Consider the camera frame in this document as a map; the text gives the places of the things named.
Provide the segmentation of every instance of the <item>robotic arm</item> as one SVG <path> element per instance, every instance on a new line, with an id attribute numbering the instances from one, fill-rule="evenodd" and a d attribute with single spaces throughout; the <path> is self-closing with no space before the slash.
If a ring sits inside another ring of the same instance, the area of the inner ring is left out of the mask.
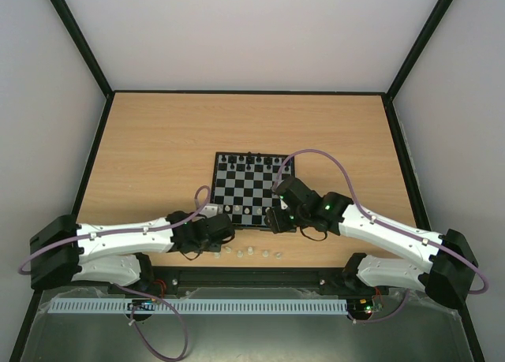
<path id="1" fill-rule="evenodd" d="M 424 291 L 449 308 L 464 306 L 475 273 L 452 254 L 460 255 L 475 267 L 477 261 L 459 232 L 449 230 L 443 235 L 419 230 L 362 207 L 369 215 L 364 216 L 351 198 L 336 192 L 321 197 L 295 177 L 288 177 L 275 188 L 275 193 L 282 199 L 282 206 L 269 209 L 266 218 L 273 233 L 300 227 L 304 234 L 303 229 L 312 227 L 326 236 L 330 232 L 367 241 L 403 258 L 379 259 L 364 253 L 354 254 L 343 271 L 344 282 L 350 288 L 405 287 Z M 393 229 L 417 235 L 420 241 Z M 442 245 L 453 253 L 433 245 Z"/>
<path id="2" fill-rule="evenodd" d="M 234 238 L 230 218 L 216 205 L 206 205 L 196 221 L 185 221 L 189 216 L 177 211 L 150 222 L 117 226 L 76 224 L 75 216 L 61 216 L 30 240 L 32 288 L 52 289 L 75 281 L 132 285 L 142 278 L 149 283 L 154 280 L 152 267 L 141 253 L 219 252 Z M 72 242 L 36 255 L 62 241 Z"/>

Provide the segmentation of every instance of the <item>chess piece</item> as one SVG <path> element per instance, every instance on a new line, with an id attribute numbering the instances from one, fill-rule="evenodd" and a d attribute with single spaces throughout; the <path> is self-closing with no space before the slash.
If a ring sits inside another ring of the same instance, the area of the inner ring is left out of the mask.
<path id="1" fill-rule="evenodd" d="M 247 163 L 254 163 L 254 157 L 253 157 L 253 154 L 252 154 L 251 152 L 249 152 L 249 153 L 247 154 L 247 157 L 245 157 L 245 161 L 246 161 Z"/>

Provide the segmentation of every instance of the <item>white wall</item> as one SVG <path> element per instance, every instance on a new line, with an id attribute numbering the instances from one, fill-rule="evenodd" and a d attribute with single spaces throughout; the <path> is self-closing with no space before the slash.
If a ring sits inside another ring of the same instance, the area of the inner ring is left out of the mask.
<path id="1" fill-rule="evenodd" d="M 69 213 L 104 98 L 49 0 L 0 0 L 0 360 L 8 360 L 30 280 L 28 240 Z"/>
<path id="2" fill-rule="evenodd" d="M 503 0 L 454 0 L 395 101 L 433 228 L 463 232 L 491 282 L 468 299 L 489 361 L 505 354 L 504 19 Z"/>
<path id="3" fill-rule="evenodd" d="M 436 0 L 66 0 L 114 89 L 386 91 Z"/>

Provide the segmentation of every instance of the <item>wooden tabletop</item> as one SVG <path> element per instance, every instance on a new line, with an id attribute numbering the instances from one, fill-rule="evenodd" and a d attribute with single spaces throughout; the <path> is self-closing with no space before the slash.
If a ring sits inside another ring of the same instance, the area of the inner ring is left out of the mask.
<path id="1" fill-rule="evenodd" d="M 382 100 L 356 95 L 118 93 L 78 221 L 143 222 L 191 211 L 196 189 L 211 185 L 217 151 L 289 154 L 305 148 L 336 157 L 366 207 L 414 225 Z M 321 195 L 349 195 L 332 162 L 321 155 L 295 159 L 296 175 L 308 187 Z M 391 256 L 332 234 L 314 242 L 299 233 L 238 230 L 229 246 L 231 253 L 223 251 L 219 258 L 204 253 L 188 261 L 168 253 L 151 254 L 151 261 L 166 266 L 343 267 L 354 252 Z M 249 246 L 252 256 L 246 252 Z M 268 257 L 262 256 L 264 250 Z"/>

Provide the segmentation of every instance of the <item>white cable tray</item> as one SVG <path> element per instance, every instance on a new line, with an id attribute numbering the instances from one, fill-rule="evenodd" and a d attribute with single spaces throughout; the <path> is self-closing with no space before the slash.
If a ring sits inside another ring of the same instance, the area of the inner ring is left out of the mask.
<path id="1" fill-rule="evenodd" d="M 346 301 L 272 300 L 272 299 L 167 299 L 182 315 L 347 315 Z M 77 299 L 54 298 L 48 313 L 129 314 L 134 305 L 141 305 L 137 314 L 171 314 L 168 307 L 141 299 Z"/>

